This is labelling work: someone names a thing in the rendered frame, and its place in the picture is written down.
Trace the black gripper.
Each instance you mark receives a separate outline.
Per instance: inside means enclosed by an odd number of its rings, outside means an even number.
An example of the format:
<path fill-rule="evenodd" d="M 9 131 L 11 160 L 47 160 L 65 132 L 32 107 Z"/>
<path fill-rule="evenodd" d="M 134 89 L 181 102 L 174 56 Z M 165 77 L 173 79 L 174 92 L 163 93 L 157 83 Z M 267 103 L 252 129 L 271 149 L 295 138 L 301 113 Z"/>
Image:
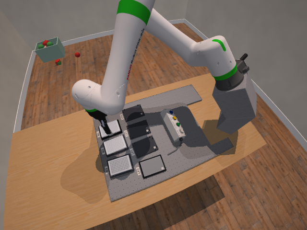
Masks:
<path fill-rule="evenodd" d="M 109 119 L 107 118 L 106 114 L 102 114 L 99 117 L 94 117 L 94 119 L 97 119 L 101 122 L 101 127 L 104 129 L 105 133 L 109 136 L 113 135 L 112 131 L 109 129 L 107 122 L 109 122 Z"/>

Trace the grey operator panel with coloured buttons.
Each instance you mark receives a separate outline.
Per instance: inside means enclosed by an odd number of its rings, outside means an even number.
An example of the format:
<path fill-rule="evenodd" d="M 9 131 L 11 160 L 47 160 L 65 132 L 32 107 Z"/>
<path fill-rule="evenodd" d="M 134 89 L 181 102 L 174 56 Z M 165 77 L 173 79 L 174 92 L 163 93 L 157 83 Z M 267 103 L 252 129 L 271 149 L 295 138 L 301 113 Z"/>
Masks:
<path fill-rule="evenodd" d="M 171 108 L 164 108 L 162 112 L 160 113 L 160 117 L 173 141 L 181 141 L 180 145 L 177 147 L 177 149 L 181 146 L 182 140 L 185 138 L 186 133 L 184 132 L 182 126 L 180 125 L 178 119 L 176 118 L 173 110 Z M 176 149 L 176 150 L 177 150 Z M 174 150 L 174 151 L 176 151 Z M 172 151 L 171 153 L 173 153 Z M 169 154 L 171 154 L 169 153 Z M 168 155 L 169 155 L 168 154 Z"/>

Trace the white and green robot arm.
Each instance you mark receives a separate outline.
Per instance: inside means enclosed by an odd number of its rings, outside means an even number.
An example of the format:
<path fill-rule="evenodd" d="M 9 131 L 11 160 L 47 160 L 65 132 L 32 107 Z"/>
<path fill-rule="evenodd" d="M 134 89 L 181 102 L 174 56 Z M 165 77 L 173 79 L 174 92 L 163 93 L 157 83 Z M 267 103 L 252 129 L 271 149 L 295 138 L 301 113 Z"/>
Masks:
<path fill-rule="evenodd" d="M 192 67 L 207 67 L 220 91 L 237 87 L 249 71 L 248 54 L 235 60 L 226 39 L 214 36 L 195 42 L 154 8 L 155 0 L 119 0 L 109 60 L 102 85 L 79 80 L 72 96 L 91 117 L 116 115 L 125 105 L 131 67 L 144 31 L 175 51 Z"/>

